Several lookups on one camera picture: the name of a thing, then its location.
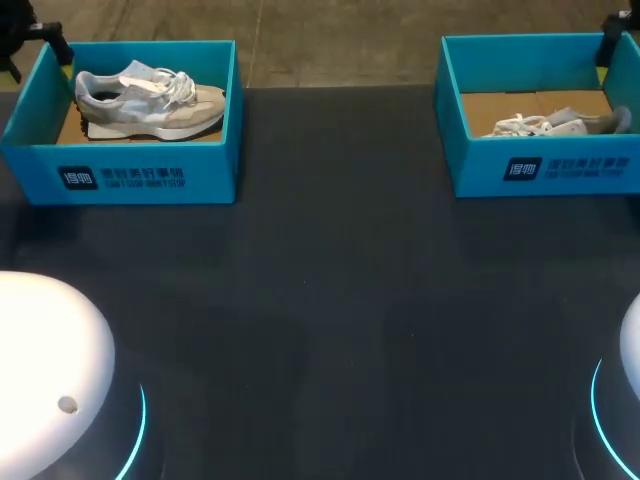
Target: cardboard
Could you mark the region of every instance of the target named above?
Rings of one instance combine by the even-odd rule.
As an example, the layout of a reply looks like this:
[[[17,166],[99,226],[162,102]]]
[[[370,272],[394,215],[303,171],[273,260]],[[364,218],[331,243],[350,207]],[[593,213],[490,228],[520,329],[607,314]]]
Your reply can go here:
[[[219,123],[214,131],[202,135],[201,137],[188,140],[188,142],[219,142],[222,139],[222,123]],[[159,143],[161,140],[146,136],[134,138],[117,138],[113,140],[90,140],[82,131],[82,117],[76,104],[71,102],[64,124],[58,135],[56,145],[116,145],[119,143]]]
[[[474,137],[493,131],[499,120],[534,115],[547,116],[565,107],[584,115],[607,115],[611,106],[602,90],[557,90],[526,93],[462,94],[467,123]]]

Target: beige sneaker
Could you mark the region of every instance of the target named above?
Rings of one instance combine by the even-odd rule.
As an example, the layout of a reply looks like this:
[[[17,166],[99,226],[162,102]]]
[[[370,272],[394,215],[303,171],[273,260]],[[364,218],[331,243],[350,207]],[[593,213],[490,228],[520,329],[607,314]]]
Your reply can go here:
[[[76,102],[91,139],[153,135],[184,140],[215,125],[226,105],[224,90],[136,60],[117,75],[78,73]]]

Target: printed logo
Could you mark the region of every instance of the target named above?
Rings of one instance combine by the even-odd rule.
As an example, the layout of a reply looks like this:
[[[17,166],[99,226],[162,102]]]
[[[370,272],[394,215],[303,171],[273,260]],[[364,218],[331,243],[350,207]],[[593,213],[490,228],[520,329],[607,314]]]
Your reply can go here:
[[[542,157],[513,157],[509,160],[503,180],[534,180],[541,163]]]
[[[552,158],[544,178],[621,178],[629,166],[629,157]]]
[[[97,190],[98,184],[89,167],[58,167],[62,183],[69,190]]]
[[[101,168],[105,188],[186,188],[182,167]]]

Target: small hole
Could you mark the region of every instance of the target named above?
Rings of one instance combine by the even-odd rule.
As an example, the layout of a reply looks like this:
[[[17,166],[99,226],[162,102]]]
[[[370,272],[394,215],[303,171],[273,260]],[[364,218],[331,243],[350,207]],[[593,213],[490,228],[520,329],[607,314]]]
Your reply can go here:
[[[58,408],[64,413],[73,415],[78,411],[78,403],[71,397],[60,397],[60,400],[58,400]]]

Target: black logo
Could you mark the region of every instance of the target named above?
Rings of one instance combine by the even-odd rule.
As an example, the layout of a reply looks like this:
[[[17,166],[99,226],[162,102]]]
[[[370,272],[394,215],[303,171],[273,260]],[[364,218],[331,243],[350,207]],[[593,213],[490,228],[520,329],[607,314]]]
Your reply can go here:
[[[58,167],[62,183],[69,190],[97,190],[98,184],[89,167]]]
[[[503,180],[534,180],[541,163],[542,157],[513,157],[509,160]]]

